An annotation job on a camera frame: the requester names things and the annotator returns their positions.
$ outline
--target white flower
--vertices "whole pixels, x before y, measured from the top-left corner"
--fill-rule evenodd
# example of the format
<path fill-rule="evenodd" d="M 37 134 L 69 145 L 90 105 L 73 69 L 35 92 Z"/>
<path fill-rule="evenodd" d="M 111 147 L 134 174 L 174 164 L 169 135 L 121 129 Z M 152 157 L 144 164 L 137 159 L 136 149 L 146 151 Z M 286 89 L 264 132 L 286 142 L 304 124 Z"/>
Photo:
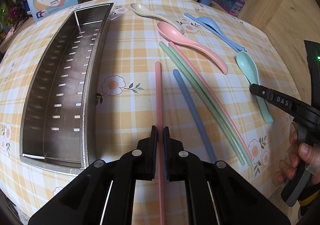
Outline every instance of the white flower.
<path fill-rule="evenodd" d="M 207 12 L 206 9 L 205 9 L 204 7 L 202 7 L 202 6 L 199 6 L 198 10 L 199 10 L 200 12 Z"/>
<path fill-rule="evenodd" d="M 118 8 L 118 9 L 115 9 L 115 13 L 125 13 L 125 12 L 128 12 L 129 9 L 128 8 Z"/>
<path fill-rule="evenodd" d="M 6 145 L 7 145 L 7 142 L 5 141 L 4 136 L 1 136 L 0 148 L 2 151 L 5 151 Z"/>
<path fill-rule="evenodd" d="M 53 191 L 53 196 L 56 196 L 57 193 L 58 193 L 59 191 L 61 191 L 62 189 L 63 189 L 63 187 L 61 187 L 61 186 L 56 187 L 55 190 Z"/>
<path fill-rule="evenodd" d="M 102 91 L 106 95 L 114 96 L 122 93 L 123 87 L 125 87 L 124 79 L 121 76 L 112 75 L 107 77 L 101 85 Z"/>
<path fill-rule="evenodd" d="M 254 139 L 253 141 L 251 141 L 249 143 L 249 151 L 252 155 L 252 162 L 254 164 L 258 163 L 258 161 L 260 160 L 261 157 L 261 145 L 259 143 L 259 141 L 257 141 L 256 139 Z"/>
<path fill-rule="evenodd" d="M 184 18 L 184 17 L 180 17 L 179 20 L 182 23 L 189 23 L 190 22 L 190 20 L 188 18 Z"/>
<path fill-rule="evenodd" d="M 268 151 L 265 151 L 262 155 L 262 164 L 264 166 L 267 166 L 269 164 L 270 161 L 270 154 Z"/>
<path fill-rule="evenodd" d="M 7 143 L 10 142 L 10 139 L 11 139 L 11 125 L 10 125 L 10 123 L 7 123 L 7 125 L 4 127 L 4 139 Z"/>
<path fill-rule="evenodd" d="M 194 25 L 185 23 L 185 24 L 182 24 L 181 26 L 183 27 L 184 30 L 186 30 L 188 32 L 192 32 L 192 33 L 198 32 L 198 29 Z"/>

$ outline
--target person's hand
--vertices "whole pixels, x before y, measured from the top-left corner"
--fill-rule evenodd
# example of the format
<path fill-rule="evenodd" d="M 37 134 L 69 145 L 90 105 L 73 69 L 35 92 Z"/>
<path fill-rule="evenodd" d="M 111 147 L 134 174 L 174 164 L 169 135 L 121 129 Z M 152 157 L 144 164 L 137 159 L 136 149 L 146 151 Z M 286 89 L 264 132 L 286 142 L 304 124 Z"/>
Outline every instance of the person's hand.
<path fill-rule="evenodd" d="M 292 179 L 296 174 L 296 167 L 300 163 L 300 159 L 308 164 L 317 165 L 315 169 L 319 169 L 319 162 L 315 161 L 320 159 L 320 150 L 315 150 L 314 147 L 301 143 L 299 147 L 296 145 L 298 136 L 294 131 L 290 138 L 290 147 L 287 150 L 287 155 L 284 160 L 279 162 L 279 171 L 273 176 L 273 184 L 277 187 L 283 187 L 285 179 Z M 320 183 L 320 172 L 313 172 L 308 186 Z"/>

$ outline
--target tablecloth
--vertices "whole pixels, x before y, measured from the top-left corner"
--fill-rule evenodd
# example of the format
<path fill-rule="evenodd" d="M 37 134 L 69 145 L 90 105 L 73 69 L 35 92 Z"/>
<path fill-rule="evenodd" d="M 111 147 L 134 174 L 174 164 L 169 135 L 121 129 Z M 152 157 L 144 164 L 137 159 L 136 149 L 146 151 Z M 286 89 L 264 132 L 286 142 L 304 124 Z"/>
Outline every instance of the tablecloth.
<path fill-rule="evenodd" d="M 143 18 L 130 10 L 140 3 L 150 10 L 175 18 L 185 36 L 215 51 L 228 65 L 228 75 L 201 52 L 179 46 L 224 104 L 253 156 L 253 167 L 240 165 L 224 134 L 185 79 L 217 158 L 226 161 L 264 196 L 276 189 L 271 174 L 289 146 L 292 118 L 268 105 L 274 122 L 266 124 L 249 82 L 236 64 L 236 52 L 217 36 L 183 16 L 214 19 L 232 40 L 246 47 L 255 60 L 261 84 L 299 98 L 284 62 L 267 36 L 254 26 L 231 15 L 189 0 L 95 0 L 57 12 L 22 31 L 0 64 L 0 188 L 31 216 L 56 195 L 73 176 L 38 169 L 21 163 L 19 134 L 22 110 L 36 66 L 49 41 L 75 9 L 114 3 L 97 87 L 96 141 L 98 157 L 119 159 L 133 150 L 138 140 L 149 137 L 156 124 L 155 62 L 162 63 L 164 125 L 171 137 L 183 142 L 185 150 L 209 161 L 188 106 L 173 77 L 176 68 L 159 47 L 168 43 L 157 31 L 157 19 Z M 137 181 L 132 224 L 159 224 L 158 178 Z M 165 182 L 167 224 L 188 224 L 182 182 Z"/>

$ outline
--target silver bolt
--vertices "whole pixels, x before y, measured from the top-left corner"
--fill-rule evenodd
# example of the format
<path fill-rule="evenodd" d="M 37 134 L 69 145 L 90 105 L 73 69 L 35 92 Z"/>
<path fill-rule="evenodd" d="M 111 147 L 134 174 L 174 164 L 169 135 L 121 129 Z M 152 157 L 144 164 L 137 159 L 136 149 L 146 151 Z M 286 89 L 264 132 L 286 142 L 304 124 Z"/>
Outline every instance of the silver bolt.
<path fill-rule="evenodd" d="M 226 163 L 223 162 L 223 161 L 218 161 L 218 162 L 217 162 L 217 167 L 218 167 L 218 168 L 223 169 L 223 168 L 225 168 L 226 166 L 227 166 Z"/>
<path fill-rule="evenodd" d="M 100 168 L 104 165 L 104 162 L 102 160 L 97 160 L 95 161 L 95 163 L 93 164 L 96 168 Z"/>
<path fill-rule="evenodd" d="M 179 156 L 181 156 L 182 158 L 185 158 L 189 155 L 189 153 L 187 151 L 180 151 L 179 152 Z"/>
<path fill-rule="evenodd" d="M 138 156 L 140 156 L 141 154 L 142 154 L 142 151 L 139 150 L 139 149 L 135 149 L 135 150 L 132 151 L 132 155 L 133 155 L 134 157 L 138 157 Z"/>

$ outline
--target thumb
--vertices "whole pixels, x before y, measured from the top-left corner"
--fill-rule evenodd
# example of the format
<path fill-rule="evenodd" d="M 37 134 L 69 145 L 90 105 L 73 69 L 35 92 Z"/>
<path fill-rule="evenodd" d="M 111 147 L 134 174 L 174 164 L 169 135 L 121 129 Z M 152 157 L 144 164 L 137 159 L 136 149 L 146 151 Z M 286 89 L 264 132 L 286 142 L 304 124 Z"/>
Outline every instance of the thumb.
<path fill-rule="evenodd" d="M 299 146 L 299 156 L 307 164 L 311 164 L 315 155 L 314 148 L 308 144 L 301 143 Z"/>

